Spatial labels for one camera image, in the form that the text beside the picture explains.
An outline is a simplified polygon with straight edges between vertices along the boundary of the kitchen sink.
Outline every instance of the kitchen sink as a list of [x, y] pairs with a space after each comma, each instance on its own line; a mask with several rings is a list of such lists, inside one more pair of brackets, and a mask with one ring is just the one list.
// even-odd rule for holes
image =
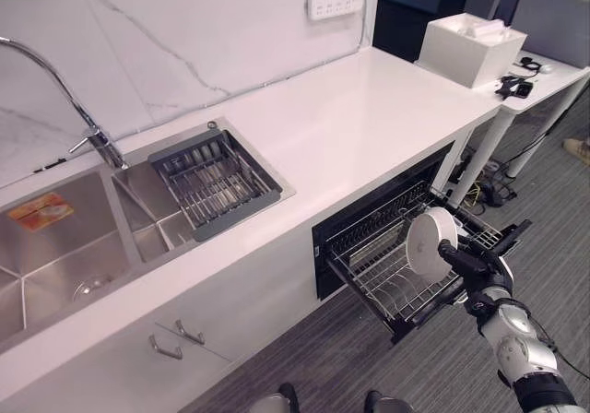
[[[88, 299], [130, 269], [97, 172], [34, 201], [37, 212], [28, 201], [0, 216], [0, 341]], [[65, 207], [71, 213], [34, 227], [43, 211]], [[22, 218], [11, 218], [15, 208]]]
[[144, 262], [193, 248], [292, 194], [235, 130], [218, 122], [144, 154], [112, 180]]
[[0, 351], [294, 194], [224, 119], [126, 159], [0, 209]]

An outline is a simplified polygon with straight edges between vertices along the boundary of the dish drying rack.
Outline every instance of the dish drying rack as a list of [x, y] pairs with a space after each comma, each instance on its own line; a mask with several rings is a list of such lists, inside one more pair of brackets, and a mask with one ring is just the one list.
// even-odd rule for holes
[[514, 237], [506, 240], [504, 233], [463, 208], [446, 206], [443, 195], [425, 181], [414, 183], [326, 240], [327, 263], [382, 320], [393, 334], [394, 343], [464, 293], [463, 279], [455, 272], [429, 284], [407, 262], [409, 226], [432, 206], [446, 207], [454, 216], [459, 234], [486, 249], [494, 249], [501, 242], [513, 244]]
[[148, 158], [198, 242], [277, 202], [282, 192], [230, 132], [207, 126]]

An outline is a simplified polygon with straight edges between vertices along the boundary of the white plate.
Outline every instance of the white plate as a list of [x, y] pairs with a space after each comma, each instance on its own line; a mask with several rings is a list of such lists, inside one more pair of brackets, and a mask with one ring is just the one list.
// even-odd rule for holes
[[406, 257], [410, 268], [426, 281], [441, 281], [451, 271], [438, 252], [442, 240], [456, 248], [457, 227], [453, 216], [442, 207], [431, 207], [413, 221], [407, 233]]

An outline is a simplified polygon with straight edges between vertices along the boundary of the cabinet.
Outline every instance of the cabinet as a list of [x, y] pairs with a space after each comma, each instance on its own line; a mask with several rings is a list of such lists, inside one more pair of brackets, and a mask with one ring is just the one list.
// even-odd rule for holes
[[301, 226], [166, 304], [157, 323], [203, 333], [206, 347], [244, 361], [318, 305], [312, 237]]
[[[162, 348], [180, 347], [183, 358], [158, 354], [149, 343], [151, 335]], [[5, 413], [177, 411], [227, 364], [155, 325], [149, 315], [10, 397], [0, 409]]]
[[[288, 232], [42, 377], [0, 410], [178, 411], [318, 306], [311, 245], [309, 226]], [[178, 319], [190, 334], [202, 332], [206, 346], [183, 338]], [[151, 335], [161, 348], [180, 347], [183, 358], [158, 354]]]

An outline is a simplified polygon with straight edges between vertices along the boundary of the electrical outlet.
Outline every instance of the electrical outlet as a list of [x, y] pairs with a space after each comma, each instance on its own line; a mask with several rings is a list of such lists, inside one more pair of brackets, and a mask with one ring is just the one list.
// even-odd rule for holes
[[365, 0], [307, 0], [307, 15], [313, 21], [358, 12]]

